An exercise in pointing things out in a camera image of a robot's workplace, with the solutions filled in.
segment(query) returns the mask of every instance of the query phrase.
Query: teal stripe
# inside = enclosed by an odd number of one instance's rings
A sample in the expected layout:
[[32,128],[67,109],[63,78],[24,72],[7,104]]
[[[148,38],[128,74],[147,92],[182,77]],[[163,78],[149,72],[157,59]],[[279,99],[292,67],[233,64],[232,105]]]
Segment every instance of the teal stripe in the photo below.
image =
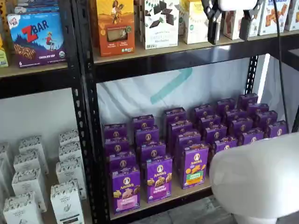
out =
[[168,96],[172,91],[178,88],[183,82],[185,82],[189,76],[192,74],[192,68],[181,69],[179,70],[180,74],[166,84],[162,89],[150,97],[152,104],[158,103],[160,100]]

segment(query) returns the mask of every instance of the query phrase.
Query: floor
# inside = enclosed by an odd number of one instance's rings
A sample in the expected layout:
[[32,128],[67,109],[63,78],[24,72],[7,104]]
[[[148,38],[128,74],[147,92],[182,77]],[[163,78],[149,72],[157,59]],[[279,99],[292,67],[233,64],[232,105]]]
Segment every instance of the floor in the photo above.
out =
[[[280,218],[277,224],[297,224],[299,212]],[[236,224],[213,196],[169,211],[144,218],[132,224]]]

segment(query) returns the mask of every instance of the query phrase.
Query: pink label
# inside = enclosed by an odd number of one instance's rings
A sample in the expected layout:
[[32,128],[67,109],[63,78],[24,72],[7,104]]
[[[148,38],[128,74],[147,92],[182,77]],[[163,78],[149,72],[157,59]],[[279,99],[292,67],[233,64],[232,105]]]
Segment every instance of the pink label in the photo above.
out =
[[137,204],[137,195],[129,198],[117,200],[117,211],[126,210],[135,207]]

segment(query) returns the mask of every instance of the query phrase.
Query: white box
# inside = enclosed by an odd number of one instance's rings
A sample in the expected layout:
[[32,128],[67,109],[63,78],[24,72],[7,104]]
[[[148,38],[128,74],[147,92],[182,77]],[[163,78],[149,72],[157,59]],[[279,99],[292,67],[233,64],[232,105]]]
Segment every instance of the white box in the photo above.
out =
[[30,169],[16,172],[14,174],[12,186],[15,195],[34,191],[36,194],[38,208],[41,212],[47,211],[49,199],[41,169]]
[[167,48],[178,45],[179,0],[155,1],[144,4],[145,49]]
[[3,214],[7,224],[43,224],[34,192],[6,199]]
[[85,176],[80,159],[69,159],[56,164],[56,175],[59,183],[77,180],[81,199],[86,199]]
[[[278,10],[279,30],[282,33],[285,29],[285,21],[289,11],[290,0],[276,1]],[[273,0],[265,1],[262,9],[261,23],[258,30],[259,35],[277,33],[276,17]]]
[[285,29],[289,31],[299,29],[299,0],[291,0],[290,2]]
[[59,135],[59,144],[61,146],[64,146],[74,141],[80,141],[77,129],[71,129],[70,131]]
[[[207,18],[201,0],[186,1],[184,42],[187,44],[207,42],[209,19]],[[218,20],[216,38],[219,40],[221,16]]]
[[76,181],[72,180],[52,186],[51,202],[58,224],[84,224]]
[[47,159],[46,159],[46,151],[44,151],[43,148],[44,147],[43,147],[43,143],[42,143],[42,137],[41,136],[32,136],[32,137],[25,138],[25,139],[21,140],[20,146],[19,146],[19,151],[20,151],[20,153],[24,153],[31,149],[37,149],[38,154],[41,159],[41,166],[43,167],[45,174],[48,174],[49,168],[48,168]]
[[7,162],[11,174],[14,174],[14,169],[13,169],[14,154],[8,142],[0,143],[0,159],[1,158]]
[[0,185],[5,194],[4,199],[14,195],[14,191],[11,186],[12,179],[13,176],[10,173],[8,164],[4,159],[0,159]]
[[36,149],[31,149],[23,154],[16,155],[14,158],[14,169],[16,172],[21,172],[29,169],[41,169],[40,156]]
[[239,39],[243,10],[229,11],[225,13],[223,34],[232,40]]

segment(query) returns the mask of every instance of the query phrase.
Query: black cable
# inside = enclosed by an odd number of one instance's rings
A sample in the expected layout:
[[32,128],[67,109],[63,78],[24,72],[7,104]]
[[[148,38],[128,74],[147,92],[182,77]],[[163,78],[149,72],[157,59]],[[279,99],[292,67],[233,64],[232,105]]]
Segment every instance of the black cable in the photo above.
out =
[[276,26],[277,26],[277,37],[278,37],[278,51],[279,51],[278,62],[279,62],[281,94],[282,94],[282,102],[283,102],[284,111],[285,111],[286,128],[287,128],[287,132],[289,133],[289,123],[288,123],[288,116],[287,116],[286,105],[285,105],[285,87],[284,87],[284,80],[283,80],[283,77],[282,77],[281,40],[280,40],[280,29],[279,29],[279,20],[278,20],[278,11],[277,11],[276,0],[273,0],[273,3],[274,3],[274,9],[275,9],[275,18],[276,18]]

